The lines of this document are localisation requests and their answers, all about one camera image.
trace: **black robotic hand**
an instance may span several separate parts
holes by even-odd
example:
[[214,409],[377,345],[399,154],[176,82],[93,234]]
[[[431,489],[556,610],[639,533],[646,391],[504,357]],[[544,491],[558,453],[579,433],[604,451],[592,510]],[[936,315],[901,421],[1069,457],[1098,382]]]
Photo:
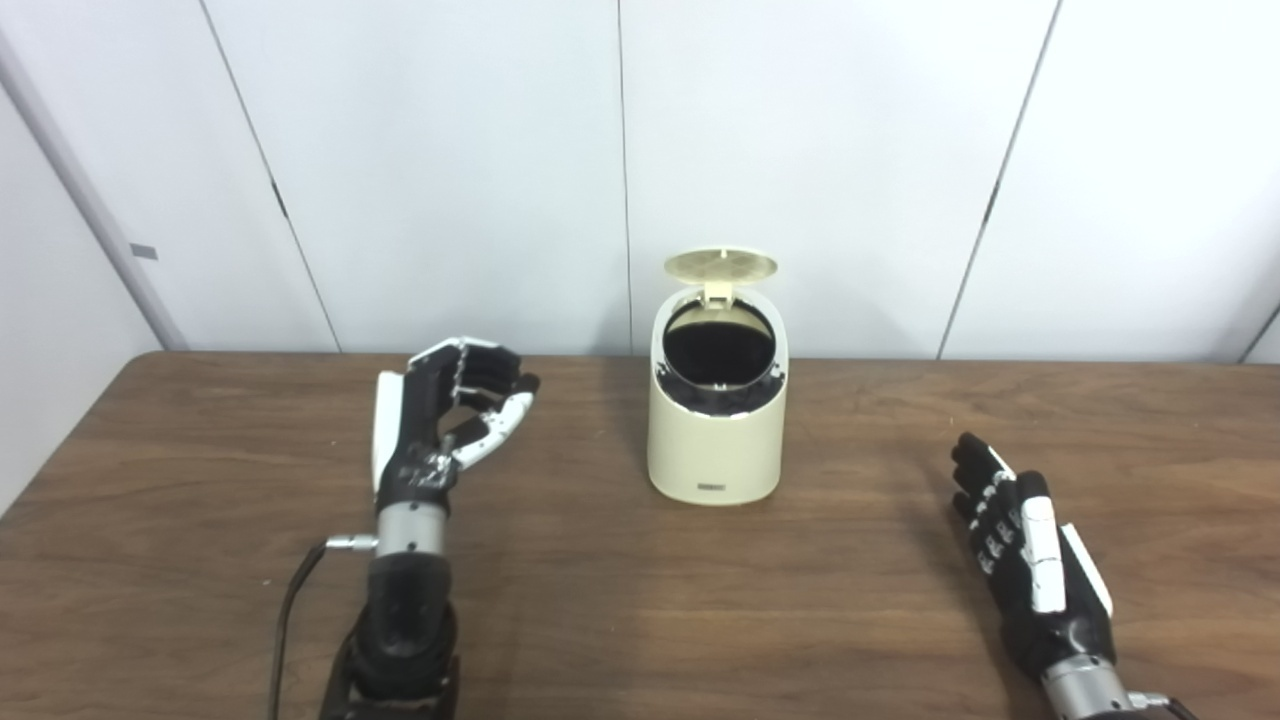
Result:
[[[458,473],[500,446],[532,405],[539,382],[520,365],[500,345],[457,337],[413,356],[403,375],[379,375],[376,556],[369,564],[369,601],[330,675],[324,720],[453,716],[458,661],[444,553],[448,496]],[[442,428],[457,406],[477,415]],[[351,689],[360,701],[349,698]]]
[[1009,656],[1033,679],[1074,656],[1116,661],[1111,597],[1071,525],[1057,527],[1044,477],[1014,475],[978,437],[951,451],[952,505],[1002,618]]
[[[472,337],[454,337],[408,361],[407,372],[378,377],[374,414],[374,491],[392,484],[448,489],[506,442],[534,402],[539,380],[521,373],[520,355]],[[476,416],[442,432],[456,406]]]
[[960,492],[952,505],[1000,609],[1009,656],[1039,680],[1060,720],[1129,720],[1165,707],[1196,720],[1180,702],[1128,692],[1115,671],[1111,594],[1084,542],[1057,524],[1044,477],[1021,474],[970,433],[951,450]]

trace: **wood grain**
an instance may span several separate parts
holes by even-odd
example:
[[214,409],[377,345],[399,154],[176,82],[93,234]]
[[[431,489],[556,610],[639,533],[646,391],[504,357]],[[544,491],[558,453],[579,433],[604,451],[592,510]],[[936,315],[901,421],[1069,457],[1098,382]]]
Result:
[[[260,716],[301,553],[372,527],[402,360],[129,365],[0,520],[0,717]],[[1050,717],[957,543],[961,429],[1050,478],[1130,687],[1280,708],[1280,368],[796,361],[778,492],[699,509],[645,479],[643,360],[529,365],[534,413],[454,495],[462,719]],[[315,715],[365,561],[300,597],[285,717]]]

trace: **open lid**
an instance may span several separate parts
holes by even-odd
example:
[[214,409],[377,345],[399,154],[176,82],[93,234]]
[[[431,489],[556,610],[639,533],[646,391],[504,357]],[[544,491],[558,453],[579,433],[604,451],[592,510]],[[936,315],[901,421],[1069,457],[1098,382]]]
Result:
[[760,252],[732,247],[690,250],[667,260],[667,274],[682,283],[703,286],[703,305],[730,306],[733,286],[750,284],[778,272],[778,264]]

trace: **cream trash can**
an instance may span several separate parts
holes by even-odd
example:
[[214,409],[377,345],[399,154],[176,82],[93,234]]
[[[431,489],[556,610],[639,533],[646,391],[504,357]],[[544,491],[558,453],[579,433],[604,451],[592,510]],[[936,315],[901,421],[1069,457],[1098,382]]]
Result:
[[649,479],[671,498],[741,505],[778,486],[787,337],[773,304],[742,287],[777,268],[732,249],[667,260],[694,286],[658,310],[649,348]]

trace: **cable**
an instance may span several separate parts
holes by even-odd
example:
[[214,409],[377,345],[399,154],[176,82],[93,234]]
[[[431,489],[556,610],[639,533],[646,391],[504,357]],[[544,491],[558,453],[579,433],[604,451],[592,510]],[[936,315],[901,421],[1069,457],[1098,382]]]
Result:
[[1165,710],[1172,712],[1174,717],[1178,717],[1178,720],[1199,720],[1199,717],[1196,717],[1196,714],[1188,710],[1185,705],[1178,702],[1176,697],[1169,698],[1169,705],[1165,706]]
[[293,598],[297,597],[302,584],[307,582],[307,575],[324,557],[325,541],[315,544],[302,559],[302,564],[293,573],[288,589],[284,591],[284,600],[280,602],[280,616],[275,621],[275,653],[271,656],[271,684],[266,691],[266,720],[276,720],[280,715],[280,678],[284,675],[284,643],[289,633],[289,610],[293,609]]

